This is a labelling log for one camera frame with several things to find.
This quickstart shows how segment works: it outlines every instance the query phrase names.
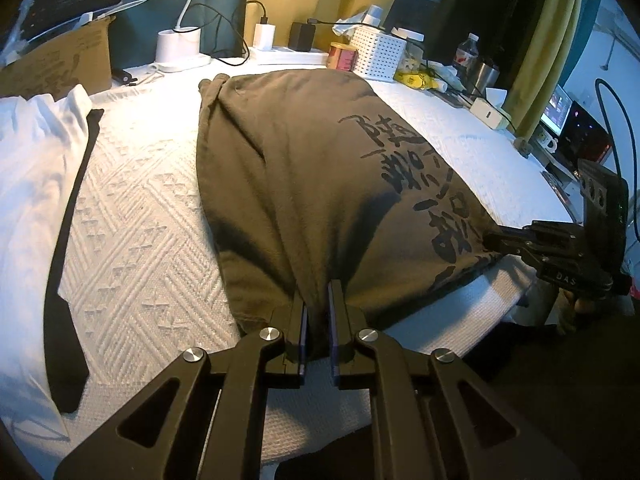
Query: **textured white blanket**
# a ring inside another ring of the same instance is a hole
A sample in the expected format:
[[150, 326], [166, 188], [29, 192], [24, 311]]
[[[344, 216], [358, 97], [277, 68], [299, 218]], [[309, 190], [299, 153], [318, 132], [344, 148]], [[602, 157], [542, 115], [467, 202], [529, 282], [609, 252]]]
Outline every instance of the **textured white blanket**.
[[[200, 208], [197, 85], [220, 72], [281, 68], [213, 63], [95, 96], [94, 107], [105, 108], [105, 114], [80, 190], [60, 287], [91, 375], [78, 413], [65, 417], [68, 440], [20, 441], [45, 478], [183, 349], [217, 351], [238, 340]], [[372, 86], [428, 138], [495, 219], [521, 226], [534, 218], [568, 218], [539, 170], [507, 139], [435, 97], [399, 84]], [[487, 158], [495, 165], [486, 168]], [[526, 190], [535, 197], [524, 197]], [[463, 354], [515, 304], [532, 276], [519, 258], [504, 258], [389, 333], [408, 348], [447, 346]], [[364, 392], [338, 391], [327, 361], [311, 363], [302, 390], [269, 394], [263, 462], [319, 449], [369, 417]]]

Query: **power strip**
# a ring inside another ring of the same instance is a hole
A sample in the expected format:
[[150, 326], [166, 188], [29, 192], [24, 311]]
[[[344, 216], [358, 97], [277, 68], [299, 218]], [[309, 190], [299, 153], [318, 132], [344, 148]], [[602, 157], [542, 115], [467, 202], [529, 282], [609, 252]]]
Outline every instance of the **power strip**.
[[258, 65], [326, 65], [326, 52], [312, 48], [311, 52], [298, 52], [286, 46], [274, 46], [271, 50], [249, 47], [250, 59]]

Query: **black charger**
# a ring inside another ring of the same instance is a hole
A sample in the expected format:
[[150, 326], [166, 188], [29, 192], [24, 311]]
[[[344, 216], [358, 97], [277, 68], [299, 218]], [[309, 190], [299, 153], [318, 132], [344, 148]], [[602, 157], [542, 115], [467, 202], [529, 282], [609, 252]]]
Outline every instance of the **black charger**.
[[311, 23], [293, 22], [289, 33], [289, 45], [291, 50], [297, 52], [309, 52], [314, 44], [316, 26]]

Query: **black cable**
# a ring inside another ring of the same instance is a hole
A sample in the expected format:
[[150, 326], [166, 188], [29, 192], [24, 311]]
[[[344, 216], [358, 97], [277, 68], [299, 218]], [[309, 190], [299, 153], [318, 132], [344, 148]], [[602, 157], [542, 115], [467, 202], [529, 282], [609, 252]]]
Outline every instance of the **black cable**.
[[266, 18], [267, 17], [267, 8], [264, 6], [264, 3], [262, 3], [260, 0], [247, 0], [246, 1], [246, 5], [249, 4], [258, 4], [262, 7], [262, 17]]
[[227, 57], [233, 57], [234, 55], [230, 48], [219, 48], [217, 50], [213, 50], [209, 55], [214, 57], [216, 54], [220, 54], [221, 52], [224, 52]]
[[317, 18], [309, 18], [308, 20], [306, 20], [307, 23], [311, 24], [311, 25], [315, 25], [316, 23], [319, 23], [320, 25], [364, 25], [365, 27], [371, 27], [371, 28], [375, 28], [376, 30], [381, 30], [382, 32], [384, 32], [385, 34], [388, 34], [390, 36], [393, 36], [394, 38], [398, 38], [399, 40], [404, 40], [407, 43], [411, 43], [412, 45], [418, 47], [421, 50], [424, 50], [424, 45], [420, 44], [417, 41], [414, 40], [410, 40], [409, 38], [403, 38], [402, 36], [398, 36], [397, 34], [393, 34], [392, 32], [387, 32], [384, 28], [379, 27], [377, 25], [371, 25], [370, 23], [364, 23], [364, 22], [323, 22], [321, 20], [318, 20]]
[[187, 8], [187, 11], [190, 10], [190, 9], [193, 9], [193, 7], [205, 7], [206, 9], [213, 10], [213, 12], [215, 12], [217, 14], [217, 16], [215, 18], [213, 18], [213, 20], [210, 20], [207, 23], [205, 23], [204, 25], [202, 25], [201, 27], [192, 28], [191, 30], [175, 30], [175, 29], [173, 29], [173, 31], [177, 32], [179, 34], [185, 34], [187, 32], [193, 32], [194, 30], [200, 30], [201, 28], [205, 27], [206, 25], [209, 25], [210, 23], [213, 23], [218, 17], [220, 17], [221, 19], [225, 20], [230, 25], [231, 30], [242, 41], [242, 47], [244, 48], [244, 51], [246, 52], [246, 57], [240, 63], [229, 63], [228, 61], [225, 61], [224, 59], [219, 59], [218, 61], [220, 63], [224, 63], [225, 65], [229, 65], [229, 66], [241, 66], [241, 65], [244, 65], [249, 60], [249, 56], [250, 56], [249, 46], [246, 44], [246, 41], [244, 40], [244, 37], [242, 36], [242, 34], [240, 34], [236, 30], [236, 28], [234, 27], [234, 25], [231, 22], [231, 20], [229, 20], [228, 17], [226, 17], [224, 14], [222, 14], [222, 12], [217, 10], [215, 7], [210, 6], [209, 4], [201, 4], [201, 3], [191, 4]]
[[504, 117], [505, 119], [507, 119], [507, 122], [509, 123], [509, 126], [511, 128], [513, 128], [513, 133], [516, 133], [516, 131], [518, 130], [514, 124], [511, 122], [511, 119], [508, 117], [507, 114], [505, 114], [503, 111], [500, 110], [500, 108], [497, 108], [495, 106], [493, 106], [487, 99], [485, 99], [484, 97], [482, 97], [481, 99], [484, 99], [484, 101], [486, 101], [486, 103], [493, 108], [496, 112], [498, 112], [502, 117]]
[[213, 47], [211, 49], [213, 54], [209, 54], [211, 57], [213, 57], [214, 53], [216, 53], [219, 49], [218, 49], [218, 35], [220, 33], [220, 24], [222, 23], [222, 18], [220, 16], [218, 16], [218, 24], [216, 25], [216, 31], [213, 33]]
[[620, 97], [616, 94], [615, 90], [611, 87], [609, 83], [604, 81], [604, 79], [597, 78], [595, 81], [596, 87], [596, 95], [598, 97], [598, 104], [600, 105], [600, 111], [602, 112], [602, 117], [604, 118], [605, 126], [607, 127], [607, 133], [609, 134], [609, 139], [611, 140], [611, 147], [613, 149], [613, 157], [616, 161], [616, 171], [618, 172], [618, 178], [622, 180], [622, 171], [620, 170], [620, 160], [618, 158], [618, 150], [616, 149], [616, 141], [613, 139], [613, 132], [611, 130], [611, 124], [609, 123], [609, 117], [607, 117], [607, 111], [604, 107], [604, 102], [602, 101], [602, 95], [600, 93], [600, 86], [605, 86], [611, 95], [618, 102], [618, 106], [622, 110], [622, 114], [625, 117], [626, 127], [629, 128], [629, 135], [631, 136], [631, 150], [634, 158], [634, 232], [636, 234], [636, 240], [640, 242], [640, 234], [638, 234], [638, 156], [636, 155], [636, 137], [634, 135], [634, 129], [631, 125], [631, 120], [629, 119], [629, 115], [626, 113], [625, 105], [622, 104]]

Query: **desk lamp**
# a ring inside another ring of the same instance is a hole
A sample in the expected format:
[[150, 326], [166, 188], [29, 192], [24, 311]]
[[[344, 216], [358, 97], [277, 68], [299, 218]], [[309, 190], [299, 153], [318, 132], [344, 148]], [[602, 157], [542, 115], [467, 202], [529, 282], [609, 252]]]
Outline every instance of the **desk lamp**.
[[181, 72], [211, 62], [210, 56], [200, 53], [201, 27], [182, 26], [190, 4], [191, 0], [187, 0], [174, 28], [158, 32], [156, 65], [162, 72]]

